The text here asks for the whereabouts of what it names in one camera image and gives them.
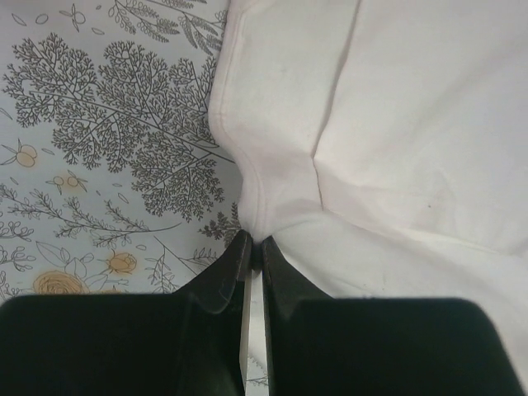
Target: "patterned surface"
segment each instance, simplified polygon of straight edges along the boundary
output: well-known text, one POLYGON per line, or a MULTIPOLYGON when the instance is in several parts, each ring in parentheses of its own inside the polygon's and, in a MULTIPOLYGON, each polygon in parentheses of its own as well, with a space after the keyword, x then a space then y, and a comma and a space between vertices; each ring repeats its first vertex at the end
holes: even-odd
POLYGON ((241 180, 206 117, 228 4, 210 3, 2 2, 0 299, 170 293, 229 244, 241 180))

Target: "yellow flower illustration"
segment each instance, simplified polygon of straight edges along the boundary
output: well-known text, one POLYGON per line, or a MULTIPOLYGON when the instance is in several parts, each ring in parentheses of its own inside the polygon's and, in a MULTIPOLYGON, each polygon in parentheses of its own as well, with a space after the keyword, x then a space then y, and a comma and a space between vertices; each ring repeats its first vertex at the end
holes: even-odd
POLYGON ((75 176, 75 173, 68 170, 68 175, 64 175, 64 177, 55 176, 52 180, 46 181, 46 184, 52 184, 56 186, 60 195, 62 195, 64 188, 74 190, 76 187, 81 187, 86 192, 87 188, 84 183, 87 182, 88 180, 81 179, 80 177, 75 176))
POLYGON ((23 167, 32 167, 33 165, 35 165, 35 158, 37 157, 37 153, 33 146, 30 146, 29 144, 22 144, 20 140, 18 140, 17 150, 5 145, 2 146, 15 155, 9 158, 7 161, 0 163, 0 165, 8 165, 10 163, 14 163, 15 161, 23 167))
POLYGON ((138 261, 130 253, 116 254, 116 252, 114 252, 114 256, 106 263, 112 272, 117 272, 118 274, 130 274, 135 269, 138 261))
POLYGON ((40 295, 80 295, 89 292, 82 280, 60 271, 40 275, 33 282, 33 290, 40 295))

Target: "white fabric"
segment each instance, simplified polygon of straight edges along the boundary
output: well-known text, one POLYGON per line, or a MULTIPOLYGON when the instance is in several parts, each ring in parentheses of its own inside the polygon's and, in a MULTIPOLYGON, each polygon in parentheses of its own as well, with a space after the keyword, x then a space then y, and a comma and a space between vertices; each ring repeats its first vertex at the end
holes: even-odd
POLYGON ((257 240, 321 208, 313 154, 355 8, 231 2, 210 125, 243 174, 239 217, 257 240))
POLYGON ((515 0, 237 0, 210 105, 257 239, 331 295, 476 302, 524 385, 526 15, 515 0))

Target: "fern illustration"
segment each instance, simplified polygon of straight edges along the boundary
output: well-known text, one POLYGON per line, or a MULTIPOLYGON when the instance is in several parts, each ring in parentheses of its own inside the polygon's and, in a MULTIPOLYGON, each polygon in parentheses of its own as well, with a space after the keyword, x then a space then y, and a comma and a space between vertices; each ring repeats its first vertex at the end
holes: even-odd
POLYGON ((183 32, 193 47, 200 48, 206 54, 212 55, 212 51, 220 51, 226 11, 217 12, 216 21, 207 21, 189 12, 196 3, 206 4, 206 0, 145 0, 145 2, 148 4, 137 0, 114 0, 114 5, 108 10, 108 16, 132 35, 136 34, 137 26, 150 38, 167 43, 168 35, 183 32), (163 7, 180 14, 177 22, 160 18, 156 9, 163 7))
POLYGON ((216 240, 223 239, 224 246, 227 248, 239 230, 238 207, 236 203, 233 203, 231 204, 231 219, 224 213, 219 212, 217 214, 217 221, 211 220, 209 225, 199 229, 198 232, 216 240))
MULTIPOLYGON (((153 15, 141 4, 135 6, 153 15)), ((85 52, 54 33, 13 50, 21 65, 8 65, 3 91, 16 100, 17 122, 54 121, 52 143, 67 163, 105 163, 110 172, 131 167, 133 188, 158 216, 201 219, 223 200, 216 161, 232 160, 218 150, 206 118, 212 58, 197 73, 188 59, 169 67, 141 45, 118 41, 106 47, 108 63, 96 71, 85 52)))

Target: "yellow rose illustration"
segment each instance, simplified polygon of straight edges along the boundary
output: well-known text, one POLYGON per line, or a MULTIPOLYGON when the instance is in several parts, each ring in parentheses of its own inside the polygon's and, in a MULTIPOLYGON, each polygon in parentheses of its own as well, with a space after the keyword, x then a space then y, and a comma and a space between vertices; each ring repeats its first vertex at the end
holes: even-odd
POLYGON ((118 274, 130 274, 135 269, 138 261, 130 253, 116 254, 116 252, 114 252, 113 258, 106 263, 112 272, 117 272, 118 274))
POLYGON ((60 271, 40 275, 33 282, 33 289, 40 295, 79 295, 89 292, 82 280, 60 271))

